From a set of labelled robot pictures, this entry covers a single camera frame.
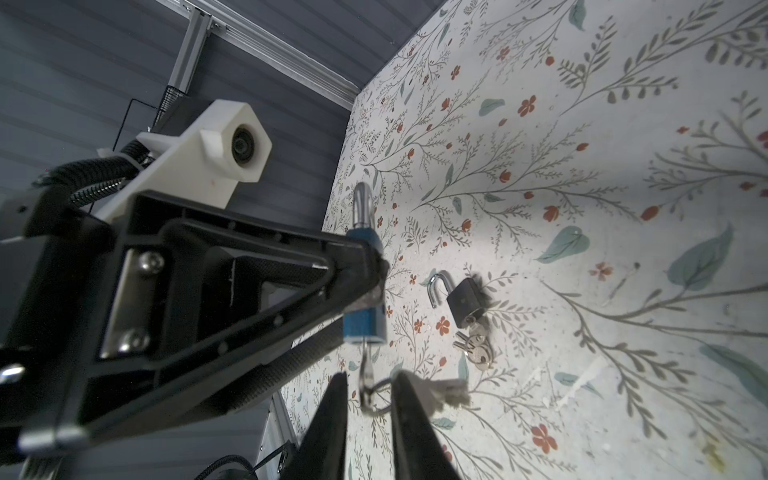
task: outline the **open padlock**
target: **open padlock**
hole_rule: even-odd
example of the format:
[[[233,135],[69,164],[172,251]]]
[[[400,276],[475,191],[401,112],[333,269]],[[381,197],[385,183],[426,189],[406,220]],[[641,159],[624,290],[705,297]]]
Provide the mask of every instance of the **open padlock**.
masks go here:
[[[448,306],[451,309],[453,320],[460,329],[467,328],[485,313],[485,306],[482,302],[482,295],[477,283],[471,278],[466,277],[454,288],[449,275],[445,271],[440,271],[429,277],[427,283],[427,294],[432,308],[437,308],[437,295],[435,292],[435,282],[442,280],[445,290],[448,292]]]

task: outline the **metal post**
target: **metal post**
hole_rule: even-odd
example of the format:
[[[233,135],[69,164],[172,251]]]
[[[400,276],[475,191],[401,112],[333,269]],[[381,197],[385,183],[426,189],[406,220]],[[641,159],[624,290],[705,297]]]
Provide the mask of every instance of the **metal post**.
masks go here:
[[[210,31],[211,22],[212,18],[207,13],[197,8],[190,10],[190,24],[184,35],[184,41],[181,42],[181,49],[176,57],[174,70],[170,73],[168,80],[171,87],[187,93],[192,82],[192,74],[197,67],[197,60],[200,58],[205,39]]]

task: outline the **black tube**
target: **black tube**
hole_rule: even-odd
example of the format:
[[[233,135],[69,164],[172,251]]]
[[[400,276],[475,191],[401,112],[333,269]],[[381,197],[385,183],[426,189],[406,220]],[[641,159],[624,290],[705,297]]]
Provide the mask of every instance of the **black tube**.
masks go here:
[[[219,468],[223,467],[227,463],[239,463],[242,465],[246,471],[251,472],[251,475],[255,480],[259,480],[256,477],[256,473],[253,472],[253,465],[248,462],[244,457],[241,457],[240,455],[225,455],[224,457],[219,458],[214,463],[208,465],[205,470],[200,472],[200,474],[194,478],[194,480],[204,480],[208,475],[214,473],[214,471]]]
[[[69,203],[73,207],[84,207],[88,204],[92,204],[102,198],[109,197],[112,194],[116,194],[120,191],[120,184],[123,183],[124,178],[118,178],[117,180],[107,180],[100,182],[90,187],[86,187],[80,191],[74,192],[69,196]]]
[[[136,161],[141,161],[149,153],[149,150],[141,142],[133,140],[123,147],[120,152],[134,158]],[[99,182],[133,177],[136,173],[136,167],[122,157],[92,158],[52,168],[38,177],[32,183],[32,186],[66,185],[74,193],[77,190]]]

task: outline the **teal leaf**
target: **teal leaf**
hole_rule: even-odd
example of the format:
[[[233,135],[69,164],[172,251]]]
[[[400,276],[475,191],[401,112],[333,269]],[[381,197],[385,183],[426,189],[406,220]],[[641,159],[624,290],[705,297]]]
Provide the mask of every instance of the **teal leaf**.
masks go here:
[[[442,33],[440,34],[440,39],[437,41],[437,45],[440,45],[440,42],[443,38],[445,38],[445,34],[448,33],[448,27],[451,26],[451,22],[448,22],[445,24],[445,27],[442,28]]]
[[[392,371],[389,372],[389,378],[395,378],[395,374],[402,370],[402,360],[400,360],[400,363],[392,367]]]
[[[415,85],[413,85],[413,87],[411,87],[411,91],[410,91],[410,92],[408,92],[408,96],[406,97],[406,101],[404,101],[404,102],[402,103],[403,105],[405,105],[405,104],[408,104],[408,100],[410,100],[410,99],[411,99],[411,95],[413,95],[413,89],[414,89],[414,88],[416,88],[416,86],[415,86]]]
[[[667,279],[686,290],[702,290],[723,266],[731,240],[733,227],[729,223],[721,235],[691,247],[675,260],[667,271]]]
[[[439,429],[450,430],[456,426],[456,422],[446,417],[432,420],[432,424]]]
[[[437,273],[437,270],[433,268],[432,271],[429,272],[429,275],[427,275],[427,277],[424,279],[424,281],[419,282],[419,285],[427,286],[427,283],[429,283],[429,279],[432,278],[432,275],[434,275],[435,273]]]
[[[584,252],[589,248],[589,238],[581,232],[581,228],[573,225],[560,230],[560,233],[549,244],[547,251],[538,260],[542,263],[552,263],[563,257]]]
[[[744,355],[720,345],[702,345],[699,351],[708,359],[730,370],[744,389],[768,407],[768,372]]]
[[[576,3],[571,7],[571,11],[568,13],[568,21],[574,27],[581,31],[584,31],[582,25],[584,24],[584,18],[587,16],[587,8],[584,7],[584,0],[576,0]]]
[[[484,117],[503,105],[505,105],[503,98],[486,98],[480,104],[480,116]]]
[[[578,377],[573,373],[557,372],[554,375],[554,379],[565,386],[573,386],[573,384],[576,383],[576,380],[578,380]],[[587,390],[588,392],[594,393],[600,398],[603,398],[600,392],[598,392],[598,389],[594,388],[592,384],[589,382],[586,382],[584,385],[581,386],[581,388],[584,390]]]
[[[469,367],[467,367],[467,357],[462,355],[462,359],[458,361],[458,379],[467,381],[469,380]]]
[[[448,167],[448,171],[445,172],[445,186],[451,184],[451,180],[453,180],[453,164],[451,164],[450,167]]]
[[[435,188],[434,188],[434,187],[432,187],[432,189],[431,189],[429,192],[427,192],[427,193],[426,193],[426,195],[425,195],[424,197],[422,197],[422,201],[426,200],[426,198],[427,198],[428,196],[432,195],[432,192],[433,192],[433,191],[435,191]]]

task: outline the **padlock shackle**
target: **padlock shackle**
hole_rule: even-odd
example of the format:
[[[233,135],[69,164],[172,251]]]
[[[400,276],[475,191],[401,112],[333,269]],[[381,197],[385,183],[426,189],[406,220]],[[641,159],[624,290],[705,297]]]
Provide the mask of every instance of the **padlock shackle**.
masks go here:
[[[366,182],[355,186],[352,197],[352,228],[373,226],[373,193]]]
[[[427,282],[427,295],[429,295],[429,302],[432,304],[432,308],[437,308],[438,306],[437,293],[435,291],[435,282],[438,279],[442,280],[442,285],[445,287],[447,293],[451,293],[453,289],[455,289],[449,273],[445,270],[440,270],[429,277],[429,282]]]

